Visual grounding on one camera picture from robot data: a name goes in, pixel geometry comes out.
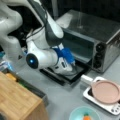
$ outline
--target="pan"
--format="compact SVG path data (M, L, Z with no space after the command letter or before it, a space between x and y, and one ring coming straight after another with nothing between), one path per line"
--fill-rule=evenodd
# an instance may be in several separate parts
M81 81L91 86L94 98L101 103L114 104L120 100L120 88L111 81L93 82L92 78L85 75L81 76Z

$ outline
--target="wooden cutting board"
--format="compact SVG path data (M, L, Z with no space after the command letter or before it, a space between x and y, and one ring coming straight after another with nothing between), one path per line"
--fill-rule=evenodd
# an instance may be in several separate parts
M48 120L43 100L1 72L0 113L5 120Z

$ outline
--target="gray countertop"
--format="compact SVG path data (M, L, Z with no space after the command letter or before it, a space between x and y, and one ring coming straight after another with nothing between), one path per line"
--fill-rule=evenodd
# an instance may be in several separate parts
M51 79L42 75L41 73L32 70L27 65L24 66L24 68L19 71L18 74L23 79L47 94L49 99L47 111L50 120L69 120L70 113L75 108L80 106L89 106L93 108L100 115L101 120L120 119L120 115L113 116L112 114L85 99L83 97L83 92L87 86L82 82L79 82L74 87L69 85L63 87L51 81ZM120 84L120 57L115 60L115 62L104 74L98 74L94 71L90 71L88 75L93 78L96 76L103 76Z

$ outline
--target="countertop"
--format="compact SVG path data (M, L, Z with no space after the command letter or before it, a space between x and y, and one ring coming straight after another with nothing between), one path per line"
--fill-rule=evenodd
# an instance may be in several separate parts
M49 99L47 111L50 120L69 120L71 112L80 106L88 106L94 109L100 115L101 120L120 119L120 115L114 116L85 99L83 97L83 92L87 85L81 81L74 87L69 85L60 86L40 72L29 68L27 65L25 65L17 74L47 94ZM87 75L93 78L96 76L102 76L120 84L120 56L104 74L89 71Z

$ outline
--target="oven knob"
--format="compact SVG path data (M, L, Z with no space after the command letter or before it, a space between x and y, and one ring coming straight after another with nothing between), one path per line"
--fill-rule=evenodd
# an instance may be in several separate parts
M94 62L94 68L100 68L101 67L101 62L100 61L98 61L98 60L96 60L95 62Z
M104 44L99 43L99 44L96 46L96 51L97 51L97 52L103 52L104 50L105 50Z
M101 60L103 58L103 54L101 54L101 53L96 53L96 55L95 55L95 59L96 60Z

